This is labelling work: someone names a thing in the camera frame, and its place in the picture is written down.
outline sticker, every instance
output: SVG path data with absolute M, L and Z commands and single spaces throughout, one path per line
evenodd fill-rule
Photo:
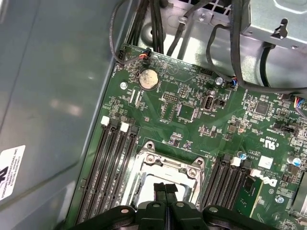
M 0 200 L 12 195 L 25 145 L 0 153 Z
M 271 169 L 272 164 L 273 164 L 273 158 L 261 156 L 258 166 L 265 169 Z

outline ram slot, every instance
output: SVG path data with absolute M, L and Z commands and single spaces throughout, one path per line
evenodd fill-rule
M 102 201 L 99 206 L 99 213 L 104 212 L 105 207 L 107 203 L 110 201 L 109 196 L 112 192 L 112 186 L 115 180 L 116 172 L 118 170 L 118 165 L 120 162 L 120 158 L 122 156 L 128 133 L 123 133 L 123 135 L 120 137 L 120 140 L 117 143 L 117 147 L 115 149 L 115 152 L 112 153 L 113 159 L 109 162 L 111 169 L 109 171 L 108 180 L 106 182 L 105 188 L 102 191 Z
M 105 144 L 109 137 L 115 132 L 114 127 L 111 127 L 109 124 L 108 126 L 102 126 L 103 132 L 101 138 L 99 140 L 98 148 L 93 160 L 93 164 L 90 170 L 90 174 L 88 179 L 86 180 L 86 184 L 84 187 L 84 192 L 82 196 L 82 201 L 78 209 L 78 215 L 76 219 L 76 224 L 82 223 L 85 221 L 86 212 L 89 207 L 90 199 L 92 197 L 91 188 L 95 186 L 97 182 L 97 170 L 99 168 L 99 163 L 102 160 L 102 149 L 105 147 Z
M 104 178 L 108 170 L 108 162 L 110 158 L 112 157 L 112 152 L 113 152 L 114 147 L 116 146 L 116 141 L 122 135 L 122 132 L 121 131 L 118 132 L 118 131 L 119 130 L 117 128 L 116 132 L 112 133 L 109 143 L 105 146 L 105 148 L 102 151 L 102 154 L 104 157 L 101 163 L 101 167 L 99 168 L 100 173 L 97 179 L 98 183 L 96 183 L 95 190 L 94 190 L 95 193 L 93 194 L 93 198 L 89 205 L 89 211 L 87 212 L 86 219 L 90 219 L 97 214 L 95 211 L 97 210 L 97 202 L 99 201 L 99 192 L 100 192 L 101 187 L 103 186 L 103 181 L 104 181 Z
M 225 177 L 224 185 L 222 190 L 220 191 L 219 199 L 215 204 L 225 207 L 226 202 L 229 198 L 229 194 L 231 192 L 231 186 L 233 185 L 236 175 L 238 173 L 238 168 L 234 166 L 230 166 L 228 175 Z
M 230 209 L 230 210 L 233 209 L 236 199 L 238 197 L 239 191 L 242 188 L 246 180 L 246 176 L 247 174 L 246 174 L 245 169 L 240 169 L 240 171 L 237 173 L 234 183 L 231 186 L 229 198 L 227 199 L 227 203 L 225 206 L 227 209 Z
M 121 168 L 116 175 L 116 178 L 118 179 L 118 182 L 116 183 L 116 186 L 114 188 L 114 193 L 113 193 L 113 200 L 111 202 L 110 207 L 114 207 L 116 205 L 116 202 L 120 196 L 120 191 L 122 189 L 122 184 L 124 181 L 124 175 L 126 173 L 126 170 L 128 168 L 128 164 L 130 162 L 130 159 L 132 157 L 132 152 L 134 149 L 135 141 L 137 139 L 139 129 L 136 126 L 132 126 L 131 131 L 130 131 L 130 136 L 129 136 L 129 143 L 128 143 L 128 148 L 126 151 L 126 154 L 124 155 L 123 163 L 121 165 Z
M 225 173 L 225 170 L 227 170 L 225 163 L 222 162 L 219 157 L 217 157 L 209 178 L 208 185 L 203 195 L 203 207 L 210 205 L 212 200 L 215 198 L 216 193 L 218 192 L 216 188 L 219 186 L 221 179 L 223 179 L 222 177 Z

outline black cable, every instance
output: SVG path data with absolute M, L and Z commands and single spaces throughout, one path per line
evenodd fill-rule
M 115 52 L 115 48 L 114 48 L 114 41 L 113 41 L 113 32 L 114 32 L 114 20 L 115 20 L 115 17 L 116 17 L 116 14 L 119 10 L 119 8 L 121 7 L 121 5 L 125 2 L 126 0 L 121 0 L 120 2 L 118 2 L 112 12 L 112 15 L 111 15 L 111 20 L 110 20 L 110 28 L 109 28 L 109 45 L 110 45 L 110 50 L 111 50 L 111 53 L 112 53 L 112 56 L 113 58 L 120 64 L 122 65 L 127 65 L 131 62 L 134 62 L 136 60 L 138 60 L 140 57 L 139 56 L 136 56 L 136 57 L 133 57 L 132 59 L 129 59 L 129 60 L 121 60 L 117 55 L 116 55 L 116 52 Z
M 204 7 L 205 5 L 207 5 L 209 2 L 211 2 L 212 0 L 201 0 L 199 1 L 197 4 L 195 4 L 194 6 L 192 6 L 191 9 L 189 9 L 184 15 L 183 17 L 185 18 L 189 18 L 191 16 L 191 14 L 193 14 L 195 11 L 199 10 L 200 8 Z M 174 38 L 174 41 L 173 43 L 171 44 L 171 46 L 169 47 L 168 51 L 167 51 L 167 54 L 168 56 L 172 56 L 181 36 L 182 36 L 182 33 L 185 29 L 185 24 L 183 23 L 180 23 L 178 28 L 177 28 L 177 31 L 176 31 L 176 34 L 175 34 L 175 38 Z
M 232 78 L 231 77 L 228 77 L 222 73 L 220 73 L 219 71 L 216 70 L 216 67 L 212 61 L 212 57 L 211 57 L 211 46 L 215 40 L 215 36 L 216 36 L 216 31 L 217 29 L 224 29 L 224 30 L 228 30 L 230 27 L 228 26 L 224 26 L 222 24 L 218 24 L 216 25 L 212 32 L 211 32 L 211 35 L 210 35 L 210 38 L 209 38 L 209 41 L 208 41 L 208 44 L 207 44 L 207 48 L 206 48 L 206 58 L 207 58 L 207 62 L 209 63 L 211 69 L 218 75 L 220 76 L 221 78 L 223 78 L 225 81 L 229 81 L 231 82 L 232 81 Z
M 271 87 L 268 81 L 266 69 L 267 69 L 267 60 L 268 60 L 269 53 L 275 47 L 276 45 L 273 45 L 271 43 L 265 42 L 263 44 L 263 52 L 260 58 L 260 66 L 259 66 L 260 69 L 259 70 L 260 70 L 260 77 L 261 77 L 262 84 L 265 87 Z
M 156 16 L 155 16 L 155 10 L 154 10 L 154 0 L 150 1 L 150 14 L 152 17 L 152 35 L 153 35 L 153 50 L 154 52 L 158 52 L 158 31 L 157 31 L 157 25 L 156 25 Z
M 132 43 L 133 37 L 134 37 L 135 32 L 136 32 L 137 25 L 138 25 L 138 23 L 140 21 L 141 12 L 142 12 L 143 6 L 144 6 L 146 1 L 147 0 L 141 0 L 141 2 L 139 4 L 139 7 L 138 7 L 138 9 L 137 9 L 137 11 L 135 13 L 133 24 L 132 24 L 130 33 L 129 33 L 128 38 L 127 38 L 127 44 L 131 44 Z
M 160 12 L 160 3 L 158 0 L 154 1 L 154 12 L 156 17 L 156 26 L 158 29 L 158 49 L 160 54 L 164 54 L 164 40 L 163 40 L 163 25 Z
M 139 20 L 136 22 L 137 27 L 135 29 L 135 34 L 134 34 L 134 38 L 133 38 L 133 45 L 134 46 L 138 46 L 138 44 L 139 44 L 139 38 L 140 38 L 142 27 L 143 27 L 143 24 L 144 24 L 145 15 L 147 13 L 147 8 L 149 6 L 149 0 L 143 0 L 143 2 L 144 2 L 144 5 L 143 5 L 143 8 L 141 9 Z
M 241 69 L 241 56 L 240 56 L 240 33 L 242 25 L 243 7 L 249 1 L 245 1 L 243 5 L 242 0 L 233 0 L 231 4 L 231 30 L 230 30 L 230 50 L 231 50 L 231 63 L 237 77 L 239 86 L 244 89 L 263 92 L 263 93 L 282 93 L 282 94 L 304 94 L 307 93 L 307 88 L 269 88 L 260 85 L 248 83 L 243 80 Z

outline green circuit board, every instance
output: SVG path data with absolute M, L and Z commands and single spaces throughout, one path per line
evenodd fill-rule
M 124 56 L 129 59 L 142 52 L 125 46 Z M 158 75 L 152 90 L 140 86 L 139 75 L 145 69 Z M 241 188 L 233 210 L 281 230 L 303 230 L 289 214 L 306 166 L 306 122 L 282 95 L 251 92 L 232 82 L 216 85 L 216 77 L 209 70 L 156 53 L 150 63 L 140 59 L 125 67 L 115 65 L 66 226 L 74 225 L 80 215 L 84 187 L 102 138 L 100 120 L 107 116 L 138 128 L 130 161 L 149 140 L 156 151 L 173 159 L 191 163 L 203 157 L 204 188 L 217 156 L 246 153 L 251 170 L 261 171 L 262 179 L 249 178 L 252 185 Z M 206 98 L 213 99 L 207 109 Z M 300 158 L 300 167 L 293 168 L 289 157 Z

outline motherboard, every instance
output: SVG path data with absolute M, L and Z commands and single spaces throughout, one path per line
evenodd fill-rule
M 121 58 L 143 52 L 125 45 Z M 137 209 L 154 200 L 154 183 L 169 183 L 199 210 L 215 204 L 304 230 L 307 121 L 293 101 L 157 53 L 116 64 L 66 227 L 117 205 Z

